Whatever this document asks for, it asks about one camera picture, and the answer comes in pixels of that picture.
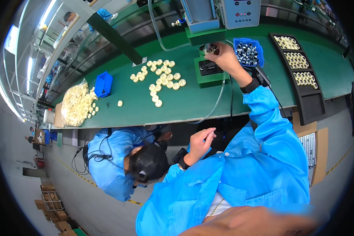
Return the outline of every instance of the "black metal post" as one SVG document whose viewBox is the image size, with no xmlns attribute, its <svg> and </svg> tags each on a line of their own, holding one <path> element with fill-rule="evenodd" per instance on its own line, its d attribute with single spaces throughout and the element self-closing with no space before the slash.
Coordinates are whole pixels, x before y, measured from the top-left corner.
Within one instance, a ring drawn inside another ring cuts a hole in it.
<svg viewBox="0 0 354 236">
<path fill-rule="evenodd" d="M 87 23 L 121 50 L 133 63 L 136 65 L 142 63 L 142 56 L 118 33 L 118 31 L 102 19 L 97 12 L 87 20 Z"/>
</svg>

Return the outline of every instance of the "person's right hand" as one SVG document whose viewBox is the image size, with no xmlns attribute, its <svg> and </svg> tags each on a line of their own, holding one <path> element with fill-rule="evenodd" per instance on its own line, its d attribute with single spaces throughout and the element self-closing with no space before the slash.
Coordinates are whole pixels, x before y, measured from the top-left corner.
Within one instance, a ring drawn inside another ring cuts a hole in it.
<svg viewBox="0 0 354 236">
<path fill-rule="evenodd" d="M 216 138 L 215 130 L 216 128 L 201 130 L 190 137 L 190 152 L 183 158 L 187 165 L 192 166 L 208 152 L 212 140 Z"/>
<path fill-rule="evenodd" d="M 228 72 L 239 84 L 245 87 L 252 82 L 252 77 L 241 67 L 233 48 L 225 43 L 214 43 L 219 49 L 219 55 L 207 54 L 205 59 L 215 62 L 222 70 Z"/>
</svg>

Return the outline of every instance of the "wrist strap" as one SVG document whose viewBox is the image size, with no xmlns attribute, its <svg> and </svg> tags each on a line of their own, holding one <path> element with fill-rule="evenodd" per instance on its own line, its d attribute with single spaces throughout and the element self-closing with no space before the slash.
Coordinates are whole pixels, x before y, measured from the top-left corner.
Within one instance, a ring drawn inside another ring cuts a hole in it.
<svg viewBox="0 0 354 236">
<path fill-rule="evenodd" d="M 187 169 L 190 167 L 189 165 L 187 165 L 187 164 L 183 161 L 183 158 L 180 159 L 179 165 L 180 165 L 180 167 L 182 167 L 182 169 L 184 169 L 184 170 L 187 170 Z"/>
<path fill-rule="evenodd" d="M 258 82 L 258 80 L 256 80 L 255 78 L 253 78 L 252 82 L 250 82 L 250 84 L 248 84 L 247 86 L 240 88 L 241 91 L 243 93 L 251 93 L 253 92 L 258 86 L 260 86 L 260 83 Z"/>
</svg>

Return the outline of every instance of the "cardboard box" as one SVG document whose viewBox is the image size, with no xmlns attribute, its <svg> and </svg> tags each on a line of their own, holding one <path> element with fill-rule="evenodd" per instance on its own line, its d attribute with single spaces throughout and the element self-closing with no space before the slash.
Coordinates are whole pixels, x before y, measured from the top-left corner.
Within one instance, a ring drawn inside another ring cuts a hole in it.
<svg viewBox="0 0 354 236">
<path fill-rule="evenodd" d="M 298 137 L 315 133 L 316 135 L 316 166 L 313 169 L 312 185 L 325 177 L 326 161 L 328 159 L 328 127 L 317 130 L 317 122 L 300 125 L 298 112 L 293 112 L 293 130 Z"/>
<path fill-rule="evenodd" d="M 313 170 L 312 185 L 315 185 L 324 179 L 327 160 L 328 127 L 325 127 L 316 132 L 316 166 Z"/>
<path fill-rule="evenodd" d="M 46 210 L 46 205 L 43 200 L 34 200 L 38 210 Z"/>
<path fill-rule="evenodd" d="M 51 218 L 48 215 L 48 211 L 47 210 L 42 210 L 42 211 L 43 211 L 44 216 L 46 217 L 46 220 L 51 221 Z"/>
<path fill-rule="evenodd" d="M 52 184 L 42 184 L 41 189 L 44 192 L 55 192 L 54 185 Z"/>
<path fill-rule="evenodd" d="M 67 231 L 64 231 L 63 233 L 59 233 L 58 235 L 59 236 L 77 236 L 77 234 L 73 230 L 67 230 Z"/>
<path fill-rule="evenodd" d="M 71 226 L 65 221 L 59 221 L 58 225 L 62 231 L 72 230 Z"/>
<path fill-rule="evenodd" d="M 58 128 L 64 128 L 63 121 L 61 119 L 61 107 L 63 102 L 58 103 L 55 106 L 55 115 L 54 115 L 54 126 Z"/>
<path fill-rule="evenodd" d="M 55 210 L 55 206 L 54 206 L 54 204 L 53 204 L 53 202 L 51 200 L 51 197 L 47 193 L 44 193 L 43 197 L 44 197 L 44 201 L 48 205 L 49 209 L 50 210 Z"/>
<path fill-rule="evenodd" d="M 45 133 L 43 130 L 35 128 L 34 130 L 34 143 L 35 144 L 44 144 Z"/>
<path fill-rule="evenodd" d="M 66 221 L 69 220 L 67 214 L 65 211 L 56 211 L 55 212 L 57 217 L 61 220 L 61 221 Z"/>
</svg>

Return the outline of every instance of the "blue plastic bin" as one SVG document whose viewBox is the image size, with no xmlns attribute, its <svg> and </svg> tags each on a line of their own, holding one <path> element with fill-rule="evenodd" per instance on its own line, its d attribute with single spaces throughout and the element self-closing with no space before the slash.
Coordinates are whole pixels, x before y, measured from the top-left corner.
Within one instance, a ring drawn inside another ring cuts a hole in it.
<svg viewBox="0 0 354 236">
<path fill-rule="evenodd" d="M 247 38 L 233 38 L 233 50 L 236 50 L 236 45 L 238 45 L 239 43 L 243 43 L 243 44 L 249 44 L 252 43 L 253 46 L 256 46 L 256 50 L 258 52 L 258 59 L 260 60 L 260 62 L 258 63 L 260 65 L 260 67 L 264 66 L 264 51 L 262 50 L 262 47 L 260 45 L 260 43 L 258 42 L 258 40 L 252 40 L 252 39 L 247 39 Z"/>
<path fill-rule="evenodd" d="M 113 83 L 113 77 L 105 71 L 103 74 L 97 76 L 96 86 L 94 93 L 97 97 L 106 97 L 111 92 L 111 85 Z"/>
</svg>

